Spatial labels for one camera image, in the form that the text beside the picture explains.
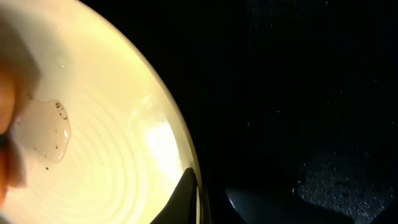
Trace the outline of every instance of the black background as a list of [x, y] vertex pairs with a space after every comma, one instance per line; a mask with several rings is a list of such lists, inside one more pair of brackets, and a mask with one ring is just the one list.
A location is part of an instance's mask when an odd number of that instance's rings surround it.
[[244, 205], [255, 223], [352, 222], [292, 199], [304, 180], [299, 167], [320, 149], [352, 158], [355, 177], [398, 190], [394, 2], [83, 2], [144, 54], [173, 95], [213, 223], [242, 222], [228, 189], [259, 198]]

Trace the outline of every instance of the finger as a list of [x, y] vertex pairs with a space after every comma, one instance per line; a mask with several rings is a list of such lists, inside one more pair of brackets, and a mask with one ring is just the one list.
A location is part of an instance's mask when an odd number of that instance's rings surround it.
[[0, 136], [0, 207], [4, 204], [8, 185], [7, 150]]
[[0, 134], [7, 131], [15, 105], [15, 84], [11, 78], [0, 74]]

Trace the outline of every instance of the white bowl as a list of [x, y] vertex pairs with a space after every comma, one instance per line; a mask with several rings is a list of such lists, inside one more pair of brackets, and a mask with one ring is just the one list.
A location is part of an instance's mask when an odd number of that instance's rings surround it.
[[0, 0], [0, 21], [0, 60], [11, 58], [16, 69], [39, 75], [34, 98], [59, 100], [72, 131], [58, 164], [20, 149], [27, 187], [10, 190], [6, 220], [149, 223], [187, 167], [201, 187], [177, 105], [108, 21], [74, 0]]

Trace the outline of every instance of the black surface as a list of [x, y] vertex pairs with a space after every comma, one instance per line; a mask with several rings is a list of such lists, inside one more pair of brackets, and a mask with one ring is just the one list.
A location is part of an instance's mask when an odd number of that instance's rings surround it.
[[[83, 2], [173, 94], [197, 150], [206, 223], [362, 224], [396, 200], [394, 2]], [[328, 190], [333, 198], [317, 195]]]

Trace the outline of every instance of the dark countertop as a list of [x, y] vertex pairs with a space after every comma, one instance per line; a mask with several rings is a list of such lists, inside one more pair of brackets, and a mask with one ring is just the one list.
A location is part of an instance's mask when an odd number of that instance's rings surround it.
[[389, 223], [396, 3], [83, 2], [130, 39], [175, 98], [212, 223], [368, 224], [384, 210], [375, 223]]

